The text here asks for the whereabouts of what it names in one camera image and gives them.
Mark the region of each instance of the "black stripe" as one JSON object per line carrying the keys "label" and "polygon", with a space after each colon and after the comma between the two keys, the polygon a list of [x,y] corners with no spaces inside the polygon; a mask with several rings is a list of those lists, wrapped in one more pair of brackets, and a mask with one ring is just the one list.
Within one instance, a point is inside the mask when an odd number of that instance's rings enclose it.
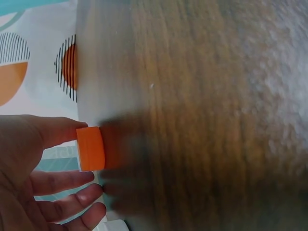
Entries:
{"label": "black stripe", "polygon": [[5,38],[4,38],[4,49],[3,49],[3,54],[1,56],[1,63],[5,62],[5,53],[7,51],[7,40],[8,40],[8,33],[5,33]]}
{"label": "black stripe", "polygon": [[[76,50],[76,34],[74,35],[74,45],[75,45],[75,47],[74,47],[74,54],[75,54],[75,50]],[[75,85],[75,80],[77,81],[77,77],[78,77],[78,75],[76,75],[75,76],[76,77],[76,79],[74,78],[74,82],[73,82],[73,86]],[[76,99],[76,102],[77,102],[77,90],[74,90],[73,91],[73,97],[74,97],[74,93],[75,93],[75,99]]]}
{"label": "black stripe", "polygon": [[5,41],[4,41],[4,51],[3,51],[3,55],[2,55],[4,63],[5,63],[6,53],[8,51],[8,43],[9,43],[9,33],[6,33]]}
{"label": "black stripe", "polygon": [[[64,56],[62,56],[62,60],[64,59],[65,57],[65,52],[66,52],[66,49],[67,49],[67,41],[65,40],[65,49],[63,50],[64,51]],[[65,90],[65,77],[63,75],[63,91]]]}
{"label": "black stripe", "polygon": [[18,57],[17,57],[17,59],[18,60],[20,60],[20,56],[21,56],[21,45],[20,45],[20,43],[23,41],[23,39],[21,38],[21,37],[19,37],[18,38],[18,41],[17,41],[17,47],[18,47]]}
{"label": "black stripe", "polygon": [[1,37],[0,37],[0,61],[1,61],[3,49],[4,49],[4,34],[1,34]]}
{"label": "black stripe", "polygon": [[66,80],[66,94],[67,94],[67,92],[68,92],[68,84],[69,84],[69,48],[70,48],[70,40],[69,40],[69,38],[68,38],[68,43],[67,43],[67,45],[68,45],[68,49],[67,49],[67,51],[66,51],[66,53],[67,53],[67,56],[66,56],[66,77],[67,77],[67,80]]}
{"label": "black stripe", "polygon": [[22,60],[25,59],[25,56],[24,56],[24,53],[25,53],[25,51],[24,51],[24,43],[25,43],[25,41],[22,39],[22,40],[21,40],[21,46],[22,46],[22,48],[21,48],[21,55],[20,55],[20,58],[21,58]]}
{"label": "black stripe", "polygon": [[61,76],[61,81],[60,81],[60,87],[62,87],[62,78],[63,78],[63,75],[62,75],[62,70],[63,70],[63,64],[62,64],[62,58],[63,58],[63,46],[64,44],[62,44],[62,49],[61,49],[61,59],[60,59],[60,66],[61,66],[61,73],[60,73],[60,76]]}
{"label": "black stripe", "polygon": [[13,35],[13,42],[12,42],[12,46],[11,46],[11,55],[10,55],[10,62],[13,61],[13,58],[14,58],[14,50],[15,50],[15,45],[16,45],[16,38],[17,38],[17,35],[14,34]]}
{"label": "black stripe", "polygon": [[14,38],[14,43],[13,43],[13,55],[12,55],[12,58],[11,58],[11,62],[16,62],[16,55],[15,55],[15,52],[17,51],[17,48],[16,45],[17,45],[17,40],[18,40],[18,35],[15,34],[15,38]]}
{"label": "black stripe", "polygon": [[73,88],[73,90],[72,90],[72,92],[73,92],[73,101],[75,101],[75,89],[74,89],[74,85],[75,85],[75,72],[74,72],[74,70],[75,70],[75,49],[76,49],[76,45],[75,45],[75,37],[73,37],[74,38],[74,49],[73,49],[73,64],[72,64],[72,69],[73,69],[73,80],[72,80],[72,88]]}
{"label": "black stripe", "polygon": [[6,54],[5,54],[5,62],[6,62],[6,63],[9,61],[9,57],[10,57],[10,50],[11,50],[12,37],[13,37],[13,34],[12,34],[12,33],[9,33],[9,37],[8,37],[8,41],[7,41],[8,48],[7,48],[7,51],[6,51]]}
{"label": "black stripe", "polygon": [[59,55],[58,55],[58,82],[59,82],[59,78],[60,78],[60,55],[61,55],[61,48],[59,49]]}
{"label": "black stripe", "polygon": [[7,35],[8,35],[7,33],[4,33],[4,36],[3,36],[3,47],[2,47],[2,54],[1,54],[1,63],[4,63],[5,45],[6,45]]}
{"label": "black stripe", "polygon": [[[73,36],[71,37],[71,47],[72,47],[72,45],[73,45]],[[73,67],[73,62],[72,62],[72,53],[73,53],[73,51],[71,51],[70,52],[70,60],[71,60],[71,62],[70,62],[70,67]],[[69,76],[69,81],[70,81],[70,88],[69,88],[69,98],[71,99],[72,98],[72,84],[73,84],[73,81],[72,81],[72,76],[73,76],[73,74],[72,74],[72,71],[71,71],[71,69],[70,69],[70,72],[69,72],[69,74],[70,74],[70,76]]]}
{"label": "black stripe", "polygon": [[10,37],[10,45],[9,45],[9,49],[8,49],[8,56],[6,57],[6,62],[10,61],[11,54],[12,54],[12,45],[13,45],[14,34],[10,33],[10,35],[11,35],[11,37]]}
{"label": "black stripe", "polygon": [[28,56],[29,56],[29,47],[28,47],[27,42],[26,42],[26,46],[27,46],[27,52],[26,52],[26,54],[27,54],[27,59],[28,59]]}
{"label": "black stripe", "polygon": [[57,72],[57,69],[58,69],[58,63],[57,63],[57,61],[58,61],[58,55],[56,56],[56,61],[54,62],[54,65],[56,66],[56,74],[58,73],[58,72]]}

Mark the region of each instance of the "finger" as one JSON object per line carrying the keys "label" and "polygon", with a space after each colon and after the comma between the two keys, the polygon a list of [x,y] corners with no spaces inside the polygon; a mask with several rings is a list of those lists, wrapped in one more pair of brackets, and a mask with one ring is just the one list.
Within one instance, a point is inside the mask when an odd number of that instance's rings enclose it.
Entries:
{"label": "finger", "polygon": [[64,142],[76,140],[76,129],[88,126],[84,122],[64,117],[37,117],[33,115],[21,115],[21,117],[36,127],[42,138],[44,148],[51,148]]}
{"label": "finger", "polygon": [[46,222],[59,222],[89,207],[102,194],[102,187],[98,184],[92,184],[64,199],[55,202],[37,201],[37,205]]}
{"label": "finger", "polygon": [[106,215],[106,207],[95,203],[83,215],[64,224],[49,224],[50,231],[91,231]]}
{"label": "finger", "polygon": [[64,190],[77,188],[94,180],[92,172],[41,172],[30,175],[34,196],[51,195]]}

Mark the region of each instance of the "hand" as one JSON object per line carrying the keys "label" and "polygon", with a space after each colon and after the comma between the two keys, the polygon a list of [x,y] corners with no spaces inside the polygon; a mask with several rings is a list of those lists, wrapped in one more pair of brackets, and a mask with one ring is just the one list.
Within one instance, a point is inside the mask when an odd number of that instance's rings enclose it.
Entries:
{"label": "hand", "polygon": [[55,202],[34,199],[94,179],[91,172],[33,171],[44,149],[75,140],[76,129],[86,126],[67,118],[0,116],[0,231],[88,231],[98,225],[106,214],[101,203],[64,225],[55,222],[90,206],[103,193],[100,185],[92,184]]}

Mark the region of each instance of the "orange semicircle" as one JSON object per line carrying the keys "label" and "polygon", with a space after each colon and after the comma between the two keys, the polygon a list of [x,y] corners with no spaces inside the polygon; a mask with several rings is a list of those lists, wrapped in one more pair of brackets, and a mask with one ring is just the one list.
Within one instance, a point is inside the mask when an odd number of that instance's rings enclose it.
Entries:
{"label": "orange semicircle", "polygon": [[5,105],[22,85],[28,62],[0,66],[0,106]]}

